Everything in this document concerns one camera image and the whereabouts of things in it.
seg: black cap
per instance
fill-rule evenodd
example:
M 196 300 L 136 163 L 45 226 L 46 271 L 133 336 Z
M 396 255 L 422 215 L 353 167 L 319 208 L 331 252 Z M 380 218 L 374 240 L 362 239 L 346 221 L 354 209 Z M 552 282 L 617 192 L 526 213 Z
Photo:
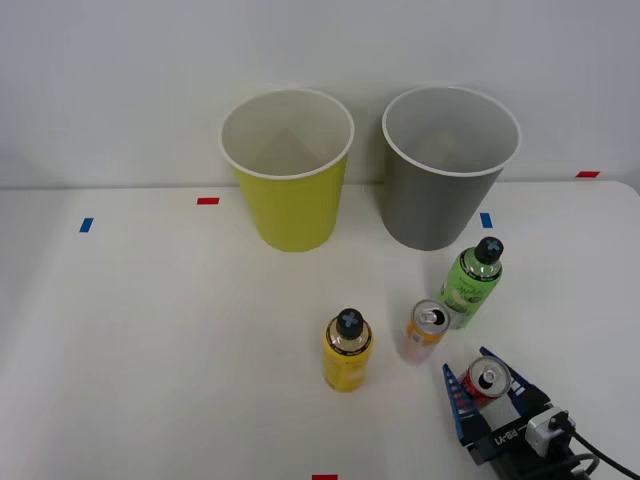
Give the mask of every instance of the black cap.
M 336 329 L 340 336 L 347 340 L 358 338 L 364 329 L 362 314 L 355 308 L 345 308 L 338 315 Z
M 504 245 L 496 237 L 484 237 L 473 251 L 479 262 L 492 265 L 498 261 L 504 252 Z

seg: white table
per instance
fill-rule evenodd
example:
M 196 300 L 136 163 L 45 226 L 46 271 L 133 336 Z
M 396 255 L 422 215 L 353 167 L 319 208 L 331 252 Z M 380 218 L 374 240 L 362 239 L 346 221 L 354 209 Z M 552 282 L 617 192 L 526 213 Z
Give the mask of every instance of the white table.
M 329 242 L 285 254 L 236 188 L 0 192 L 0 478 L 494 479 L 457 442 L 441 370 L 481 345 L 640 470 L 638 195 L 498 184 L 480 208 L 494 228 L 475 215 L 431 253 L 396 243 L 374 197 L 345 187 Z M 407 365 L 411 307 L 486 234 L 505 243 L 502 283 Z M 321 338 L 347 306 L 376 345 L 366 385 L 338 394 Z

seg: cup rim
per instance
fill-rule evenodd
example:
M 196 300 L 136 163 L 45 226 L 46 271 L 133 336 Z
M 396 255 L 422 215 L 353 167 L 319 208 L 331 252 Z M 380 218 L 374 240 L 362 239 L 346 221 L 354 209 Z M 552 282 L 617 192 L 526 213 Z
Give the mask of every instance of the cup rim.
M 507 158 L 504 162 L 500 163 L 499 165 L 496 165 L 495 167 L 488 168 L 486 170 L 480 170 L 480 171 L 477 171 L 477 172 L 450 172 L 448 170 L 440 170 L 439 168 L 429 167 L 428 165 L 424 165 L 424 164 L 414 160 L 413 158 L 408 156 L 406 153 L 404 153 L 395 144 L 395 142 L 391 139 L 391 135 L 389 135 L 389 132 L 387 131 L 387 116 L 389 114 L 389 111 L 391 111 L 391 108 L 393 108 L 393 106 L 396 104 L 396 102 L 402 100 L 404 97 L 406 97 L 408 95 L 411 95 L 413 93 L 416 93 L 416 92 L 419 92 L 419 91 L 422 91 L 422 90 L 442 90 L 442 89 L 460 90 L 460 91 L 463 91 L 463 92 L 471 93 L 473 95 L 481 97 L 481 98 L 487 100 L 488 102 L 494 104 L 496 107 L 498 107 L 500 110 L 502 110 L 504 113 L 507 114 L 507 116 L 511 119 L 511 121 L 515 125 L 516 132 L 518 134 L 518 140 L 517 140 L 517 143 L 516 143 L 516 148 L 513 149 L 513 152 L 511 153 L 509 158 Z M 420 87 L 416 87 L 416 88 L 413 88 L 411 90 L 408 90 L 408 91 L 406 91 L 404 93 L 401 93 L 396 98 L 394 98 L 389 103 L 389 105 L 387 105 L 387 108 L 384 109 L 384 114 L 382 115 L 382 133 L 384 134 L 384 138 L 387 141 L 387 143 L 389 144 L 389 146 L 401 158 L 403 158 L 404 160 L 406 160 L 407 162 L 411 163 L 412 165 L 418 167 L 421 170 L 426 170 L 427 172 L 435 173 L 435 174 L 438 174 L 438 175 L 444 175 L 444 176 L 447 176 L 447 177 L 481 177 L 483 175 L 488 175 L 490 173 L 494 173 L 494 172 L 497 172 L 499 170 L 502 170 L 519 153 L 520 147 L 522 145 L 522 129 L 520 128 L 520 124 L 518 123 L 518 120 L 513 115 L 513 113 L 511 113 L 509 111 L 509 109 L 504 104 L 502 104 L 500 101 L 496 100 L 495 98 L 490 97 L 489 95 L 486 95 L 484 93 L 478 92 L 477 90 L 473 90 L 473 89 L 467 88 L 467 87 L 459 87 L 459 86 L 456 86 L 456 85 L 420 86 Z
M 222 140 L 222 132 L 224 131 L 224 126 L 226 125 L 227 120 L 231 117 L 231 115 L 233 115 L 239 108 L 243 107 L 244 105 L 248 104 L 249 102 L 252 102 L 252 101 L 254 101 L 254 100 L 258 99 L 258 98 L 261 98 L 261 97 L 266 97 L 268 95 L 273 95 L 274 93 L 280 93 L 280 92 L 303 92 L 303 93 L 308 93 L 308 94 L 311 94 L 311 95 L 318 95 L 320 97 L 325 98 L 326 100 L 329 100 L 329 101 L 333 102 L 347 116 L 347 120 L 349 121 L 349 130 L 350 130 L 349 140 L 347 141 L 347 144 L 344 147 L 344 149 L 342 149 L 342 151 L 333 160 L 331 160 L 330 162 L 324 164 L 323 166 L 321 166 L 319 168 L 316 168 L 315 170 L 310 170 L 308 172 L 297 173 L 295 175 L 268 175 L 266 173 L 254 172 L 253 170 L 250 170 L 250 169 L 248 169 L 246 167 L 243 167 L 242 165 L 240 165 L 239 163 L 234 161 L 231 158 L 231 156 L 227 153 L 227 150 L 224 148 L 224 142 Z M 263 93 L 260 93 L 258 95 L 254 95 L 251 98 L 248 98 L 248 99 L 242 101 L 241 103 L 236 105 L 233 109 L 231 109 L 231 111 L 229 113 L 227 113 L 225 115 L 224 120 L 222 121 L 222 126 L 220 127 L 220 130 L 218 132 L 218 148 L 220 148 L 220 150 L 222 151 L 222 156 L 234 168 L 240 170 L 243 173 L 251 175 L 252 177 L 264 178 L 264 179 L 267 179 L 267 180 L 297 180 L 297 179 L 300 179 L 300 178 L 311 177 L 311 176 L 316 175 L 318 173 L 324 172 L 325 170 L 328 170 L 331 167 L 333 167 L 334 165 L 336 165 L 340 160 L 342 160 L 342 158 L 344 158 L 346 153 L 351 148 L 351 145 L 353 143 L 354 135 L 355 135 L 355 124 L 353 123 L 353 117 L 351 116 L 351 113 L 349 112 L 347 107 L 345 107 L 342 104 L 342 102 L 340 102 L 339 100 L 335 99 L 331 95 L 328 95 L 328 94 L 326 94 L 324 92 L 320 92 L 318 90 L 313 90 L 313 89 L 310 89 L 310 88 L 302 88 L 302 87 L 277 88 L 275 90 L 269 90 L 268 92 L 263 92 Z

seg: orange can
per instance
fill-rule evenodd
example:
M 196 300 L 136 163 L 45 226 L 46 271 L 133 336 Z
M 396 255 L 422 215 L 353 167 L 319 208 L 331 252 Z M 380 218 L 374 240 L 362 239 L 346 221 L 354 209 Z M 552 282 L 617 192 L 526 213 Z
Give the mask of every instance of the orange can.
M 405 338 L 405 357 L 411 363 L 422 363 L 449 330 L 451 319 L 445 307 L 435 300 L 419 301 L 409 315 Z

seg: blue tape marker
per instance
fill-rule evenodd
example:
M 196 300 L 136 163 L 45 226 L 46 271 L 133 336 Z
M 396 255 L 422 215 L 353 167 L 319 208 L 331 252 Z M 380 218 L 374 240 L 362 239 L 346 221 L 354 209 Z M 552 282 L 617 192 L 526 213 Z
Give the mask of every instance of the blue tape marker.
M 493 228 L 493 223 L 491 223 L 491 215 L 488 213 L 481 213 L 480 220 L 482 221 L 482 226 L 484 228 Z
M 80 227 L 80 233 L 88 233 L 93 223 L 93 218 L 85 218 Z

